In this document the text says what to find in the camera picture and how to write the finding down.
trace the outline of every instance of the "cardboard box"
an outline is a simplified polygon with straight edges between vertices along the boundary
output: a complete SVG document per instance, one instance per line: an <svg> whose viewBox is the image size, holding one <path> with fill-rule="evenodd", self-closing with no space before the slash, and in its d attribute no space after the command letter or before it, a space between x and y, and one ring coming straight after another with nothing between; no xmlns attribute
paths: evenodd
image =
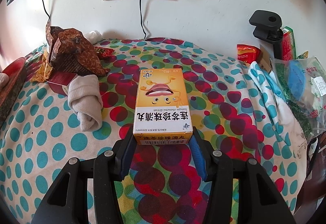
<svg viewBox="0 0 326 224"><path fill-rule="evenodd" d="M76 73L57 71L48 80L48 85L55 93L68 96L69 84L77 76Z"/></svg>
<svg viewBox="0 0 326 224"><path fill-rule="evenodd" d="M293 30L290 27L286 26L282 29L282 31L282 60L289 61L292 59L297 59Z"/></svg>
<svg viewBox="0 0 326 224"><path fill-rule="evenodd" d="M259 48L261 50L260 55L257 59L257 64L261 69L270 73L272 71L271 57L269 52L260 44Z"/></svg>
<svg viewBox="0 0 326 224"><path fill-rule="evenodd" d="M182 70L141 70L133 130L138 144L186 144L192 132Z"/></svg>

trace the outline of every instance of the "white wall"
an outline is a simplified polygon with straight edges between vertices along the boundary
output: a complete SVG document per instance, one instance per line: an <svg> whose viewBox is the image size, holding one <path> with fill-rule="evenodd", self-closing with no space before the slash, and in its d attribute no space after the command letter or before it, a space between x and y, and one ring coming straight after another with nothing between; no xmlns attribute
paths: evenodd
<svg viewBox="0 0 326 224"><path fill-rule="evenodd" d="M140 39L139 0L45 0L52 25L83 33L98 30L106 37ZM294 29L297 53L309 50L326 68L326 5L323 0L144 0L145 25L152 37L171 37L236 57L236 44L259 46L248 22L257 9L278 13ZM0 65L45 41L41 0L0 4Z"/></svg>

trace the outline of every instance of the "transparent plastic bag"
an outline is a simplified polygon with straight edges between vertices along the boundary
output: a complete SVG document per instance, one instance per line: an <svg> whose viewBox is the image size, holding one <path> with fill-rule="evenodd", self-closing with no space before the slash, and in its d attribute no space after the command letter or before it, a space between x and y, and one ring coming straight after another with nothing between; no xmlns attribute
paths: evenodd
<svg viewBox="0 0 326 224"><path fill-rule="evenodd" d="M317 58L271 58L277 83L309 143L326 131L326 72Z"/></svg>

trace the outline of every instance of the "cartoon face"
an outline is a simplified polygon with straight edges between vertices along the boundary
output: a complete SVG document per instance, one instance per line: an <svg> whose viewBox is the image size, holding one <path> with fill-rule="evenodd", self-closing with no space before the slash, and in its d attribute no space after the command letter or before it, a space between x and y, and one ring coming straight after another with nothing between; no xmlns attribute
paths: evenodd
<svg viewBox="0 0 326 224"><path fill-rule="evenodd" d="M171 80L175 80L174 76L168 76L169 82L167 83L155 83L151 80L147 80L146 84L151 86L149 89L142 86L140 90L145 91L145 97L142 100L146 100L152 106L176 106L182 105L180 91L171 89L168 84Z"/></svg>

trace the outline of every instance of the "metal screw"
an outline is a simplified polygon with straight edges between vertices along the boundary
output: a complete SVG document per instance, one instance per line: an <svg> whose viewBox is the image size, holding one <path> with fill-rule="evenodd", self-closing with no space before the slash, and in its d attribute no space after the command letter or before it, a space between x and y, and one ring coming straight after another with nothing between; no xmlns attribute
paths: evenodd
<svg viewBox="0 0 326 224"><path fill-rule="evenodd" d="M69 160L69 164L71 164L71 165L76 164L77 161L78 161L78 160L77 160L76 158L71 158L71 159Z"/></svg>
<svg viewBox="0 0 326 224"><path fill-rule="evenodd" d="M114 152L112 150L107 150L107 151L104 152L104 156L106 156L106 157L110 157L113 154L114 154Z"/></svg>
<svg viewBox="0 0 326 224"><path fill-rule="evenodd" d="M222 152L221 152L220 150L214 150L214 151L213 151L213 155L214 155L215 157L220 157L220 156L222 156Z"/></svg>
<svg viewBox="0 0 326 224"><path fill-rule="evenodd" d="M251 165L256 165L257 164L257 160L253 159L253 158L250 158L248 160L248 162L251 164Z"/></svg>

